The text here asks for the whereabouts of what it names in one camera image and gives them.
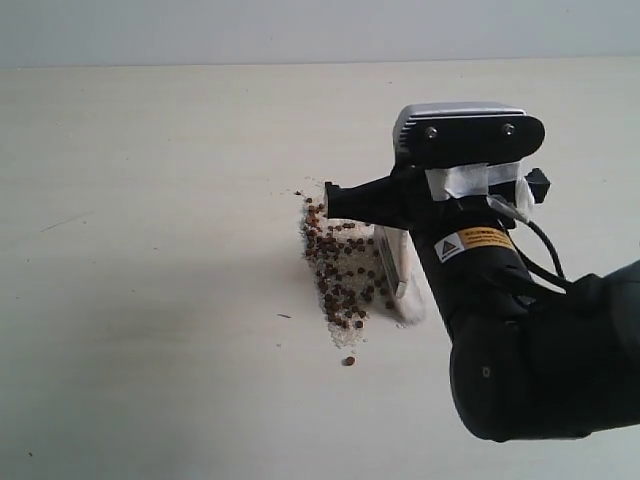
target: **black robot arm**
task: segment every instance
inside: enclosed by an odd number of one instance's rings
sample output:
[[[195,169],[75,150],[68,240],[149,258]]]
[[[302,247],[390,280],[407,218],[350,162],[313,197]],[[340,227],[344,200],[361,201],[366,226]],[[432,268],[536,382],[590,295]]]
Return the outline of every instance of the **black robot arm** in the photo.
[[[640,262],[570,282],[521,254],[509,235],[514,217],[491,207],[497,198],[517,210],[517,179],[485,181],[479,191],[476,178],[448,197],[435,191],[438,176],[458,175],[456,187],[487,166],[507,171],[543,138],[542,124],[518,109],[414,105],[394,128],[388,177],[351,189],[326,184],[330,218],[409,231],[452,341],[455,407],[473,435],[497,442],[640,423]],[[524,179],[542,203],[544,174]]]

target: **white table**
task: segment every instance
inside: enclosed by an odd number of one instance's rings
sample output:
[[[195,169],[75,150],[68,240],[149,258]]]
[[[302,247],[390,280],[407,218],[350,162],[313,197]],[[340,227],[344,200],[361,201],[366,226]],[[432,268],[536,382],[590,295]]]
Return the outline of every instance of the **white table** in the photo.
[[[341,366],[293,192],[386,175],[406,104],[514,104],[547,128],[539,224],[606,274],[640,256],[639,85],[637,58],[0,71],[0,477],[637,478],[640,428],[468,434],[433,304]]]

